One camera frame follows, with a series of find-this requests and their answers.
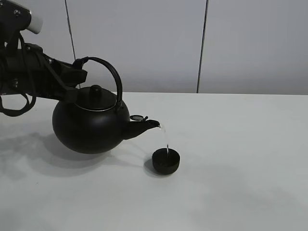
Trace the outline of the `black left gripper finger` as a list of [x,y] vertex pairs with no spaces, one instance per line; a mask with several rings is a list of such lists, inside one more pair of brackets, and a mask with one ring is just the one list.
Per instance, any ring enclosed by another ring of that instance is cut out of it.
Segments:
[[60,77],[64,84],[82,84],[86,81],[87,71],[75,69],[72,64],[62,62],[56,59],[51,59],[52,69]]

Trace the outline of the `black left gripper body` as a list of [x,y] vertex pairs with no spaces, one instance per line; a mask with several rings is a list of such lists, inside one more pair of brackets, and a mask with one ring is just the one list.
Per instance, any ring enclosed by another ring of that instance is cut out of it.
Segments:
[[41,47],[27,43],[25,53],[18,49],[13,56],[0,52],[0,93],[26,93],[39,98],[66,103],[77,100],[78,84],[64,84],[50,63],[52,58]]

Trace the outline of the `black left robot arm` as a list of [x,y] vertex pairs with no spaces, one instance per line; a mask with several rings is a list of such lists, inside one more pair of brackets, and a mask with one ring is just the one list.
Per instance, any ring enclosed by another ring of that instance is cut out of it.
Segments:
[[85,82],[87,72],[51,58],[36,44],[20,41],[21,31],[38,34],[41,27],[28,8],[11,0],[0,2],[0,92],[74,103],[77,85]]

